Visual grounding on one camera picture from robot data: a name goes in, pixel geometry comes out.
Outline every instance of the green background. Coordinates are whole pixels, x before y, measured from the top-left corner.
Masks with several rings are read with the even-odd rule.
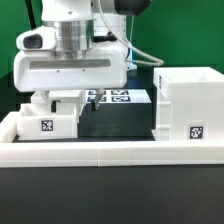
[[[41,1],[32,0],[40,25]],[[29,30],[24,0],[0,5],[0,77],[13,69],[16,37]],[[224,1],[154,0],[135,19],[133,43],[165,66],[211,66],[224,73]]]

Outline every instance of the white container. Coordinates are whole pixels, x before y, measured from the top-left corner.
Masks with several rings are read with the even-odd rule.
[[[154,84],[158,96],[154,132],[157,140],[224,138],[224,76],[221,73],[208,67],[156,68]],[[170,108],[163,109],[165,104]],[[169,119],[164,122],[161,116]]]
[[[77,138],[76,105],[58,103],[51,113],[47,104],[22,104],[17,119],[19,140]]]

